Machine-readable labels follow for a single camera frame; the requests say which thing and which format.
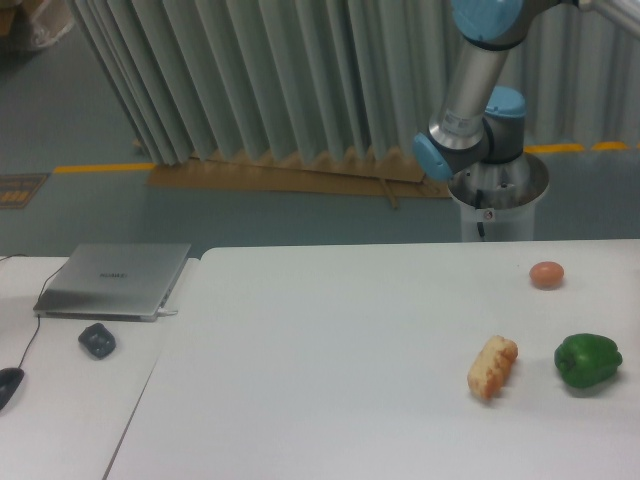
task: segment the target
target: laptop lid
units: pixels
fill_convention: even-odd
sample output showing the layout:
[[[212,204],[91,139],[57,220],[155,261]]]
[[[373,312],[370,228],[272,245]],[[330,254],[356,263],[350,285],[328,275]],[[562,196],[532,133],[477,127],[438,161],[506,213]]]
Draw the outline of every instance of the laptop lid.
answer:
[[[189,244],[82,244],[33,308],[45,317],[155,320]]]

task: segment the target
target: green bell pepper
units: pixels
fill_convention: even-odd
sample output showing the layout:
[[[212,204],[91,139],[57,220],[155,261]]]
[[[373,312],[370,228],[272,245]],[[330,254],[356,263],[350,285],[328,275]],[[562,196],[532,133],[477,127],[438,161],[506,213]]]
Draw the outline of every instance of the green bell pepper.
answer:
[[[615,375],[622,355],[613,340],[580,333],[565,338],[556,349],[554,361],[567,385],[587,388]]]

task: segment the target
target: laptop logo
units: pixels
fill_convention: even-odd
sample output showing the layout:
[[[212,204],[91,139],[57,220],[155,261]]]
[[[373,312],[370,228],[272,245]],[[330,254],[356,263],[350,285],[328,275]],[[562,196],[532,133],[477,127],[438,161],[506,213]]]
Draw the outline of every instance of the laptop logo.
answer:
[[[100,278],[127,278],[126,273],[101,273]]]

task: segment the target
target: blue joint cap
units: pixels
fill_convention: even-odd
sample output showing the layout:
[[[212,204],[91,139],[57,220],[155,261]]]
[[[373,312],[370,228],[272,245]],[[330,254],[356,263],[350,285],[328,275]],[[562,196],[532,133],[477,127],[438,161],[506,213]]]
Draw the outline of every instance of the blue joint cap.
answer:
[[[413,153],[429,178],[444,182],[453,176],[447,161],[423,133],[419,133],[414,137]]]
[[[452,0],[453,20],[470,40],[490,42],[518,20],[524,0]]]
[[[509,87],[493,89],[485,114],[496,118],[524,118],[527,104],[520,92]]]

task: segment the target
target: floor mat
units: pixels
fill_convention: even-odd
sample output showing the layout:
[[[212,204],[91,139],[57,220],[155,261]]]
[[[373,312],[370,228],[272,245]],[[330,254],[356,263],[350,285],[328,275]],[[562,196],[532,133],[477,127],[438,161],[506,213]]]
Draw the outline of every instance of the floor mat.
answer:
[[[47,178],[48,173],[0,175],[0,209],[26,207]]]

